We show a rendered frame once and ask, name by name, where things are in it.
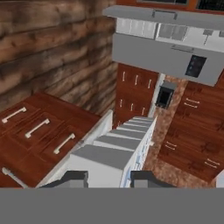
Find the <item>grey freezer door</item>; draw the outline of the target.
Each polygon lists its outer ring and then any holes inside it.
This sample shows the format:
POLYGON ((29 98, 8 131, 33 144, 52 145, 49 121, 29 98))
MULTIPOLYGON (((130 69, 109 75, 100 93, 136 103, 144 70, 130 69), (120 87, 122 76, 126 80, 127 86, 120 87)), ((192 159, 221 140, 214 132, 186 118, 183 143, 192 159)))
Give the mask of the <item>grey freezer door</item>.
POLYGON ((135 20, 158 22, 170 25, 185 25, 196 28, 224 31, 224 15, 204 14, 180 10, 162 10, 176 11, 177 19, 154 18, 152 8, 142 8, 125 5, 113 5, 103 10, 102 15, 112 18, 129 18, 135 20))

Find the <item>brown cupboard with dark panes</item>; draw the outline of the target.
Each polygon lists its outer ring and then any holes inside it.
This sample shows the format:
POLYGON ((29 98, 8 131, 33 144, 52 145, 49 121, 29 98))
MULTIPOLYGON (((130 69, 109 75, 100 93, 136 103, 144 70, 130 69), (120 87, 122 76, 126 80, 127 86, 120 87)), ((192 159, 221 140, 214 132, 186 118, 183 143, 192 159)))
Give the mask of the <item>brown cupboard with dark panes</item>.
POLYGON ((144 8, 158 8, 165 10, 190 11, 198 13, 208 13, 216 15, 224 15, 224 10, 202 10, 198 9, 200 0, 186 0, 186 4, 161 3, 156 0, 115 0, 118 5, 136 6, 144 8))

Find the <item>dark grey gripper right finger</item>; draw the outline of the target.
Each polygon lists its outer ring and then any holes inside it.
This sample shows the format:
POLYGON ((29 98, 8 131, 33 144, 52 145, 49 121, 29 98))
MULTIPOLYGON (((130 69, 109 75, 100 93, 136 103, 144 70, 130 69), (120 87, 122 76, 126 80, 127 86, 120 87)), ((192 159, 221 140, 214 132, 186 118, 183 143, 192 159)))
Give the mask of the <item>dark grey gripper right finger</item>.
POLYGON ((156 178, 152 171, 132 171, 130 174, 132 188, 170 188, 171 184, 156 178))

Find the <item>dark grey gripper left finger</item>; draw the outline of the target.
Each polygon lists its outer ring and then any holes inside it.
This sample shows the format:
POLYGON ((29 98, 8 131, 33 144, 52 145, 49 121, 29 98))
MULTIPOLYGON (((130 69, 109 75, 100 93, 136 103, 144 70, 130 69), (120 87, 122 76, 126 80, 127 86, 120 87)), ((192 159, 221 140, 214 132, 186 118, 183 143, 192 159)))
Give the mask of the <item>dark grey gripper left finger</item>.
POLYGON ((61 179, 42 185, 42 188, 88 188, 88 171, 67 171, 61 179))

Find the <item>grey fridge with black panel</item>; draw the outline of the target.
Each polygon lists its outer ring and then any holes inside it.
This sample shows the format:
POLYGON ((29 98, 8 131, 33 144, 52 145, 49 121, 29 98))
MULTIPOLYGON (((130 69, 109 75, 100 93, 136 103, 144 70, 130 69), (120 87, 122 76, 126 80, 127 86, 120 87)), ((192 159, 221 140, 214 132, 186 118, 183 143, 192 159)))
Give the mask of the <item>grey fridge with black panel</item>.
POLYGON ((125 65, 214 86, 224 70, 224 52, 157 41, 144 36, 149 22, 116 20, 112 58, 125 65))

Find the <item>brown wooden drawer cabinet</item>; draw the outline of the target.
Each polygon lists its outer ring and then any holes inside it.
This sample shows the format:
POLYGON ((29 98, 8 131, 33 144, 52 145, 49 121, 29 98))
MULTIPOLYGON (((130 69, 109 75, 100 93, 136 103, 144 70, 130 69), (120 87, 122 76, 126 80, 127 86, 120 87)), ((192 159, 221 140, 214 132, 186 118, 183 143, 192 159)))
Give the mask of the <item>brown wooden drawer cabinet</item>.
POLYGON ((0 187, 23 188, 2 173, 3 167, 29 187, 48 182, 100 119, 83 108, 44 93, 36 93, 0 111, 0 187), (3 118, 22 107, 27 111, 2 123, 3 118), (25 133, 47 118, 50 123, 37 129, 30 138, 25 137, 25 133), (74 147, 66 154, 55 155, 53 150, 71 133, 75 134, 74 147))

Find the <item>brown cupboard run wide drawers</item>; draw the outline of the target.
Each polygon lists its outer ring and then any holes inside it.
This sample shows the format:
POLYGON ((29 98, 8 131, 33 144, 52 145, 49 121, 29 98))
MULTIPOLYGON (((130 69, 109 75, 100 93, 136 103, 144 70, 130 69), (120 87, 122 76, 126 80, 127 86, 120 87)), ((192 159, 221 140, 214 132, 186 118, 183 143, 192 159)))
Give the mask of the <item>brown cupboard run wide drawers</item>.
POLYGON ((224 87, 187 84, 158 157, 206 182, 224 170, 224 87))

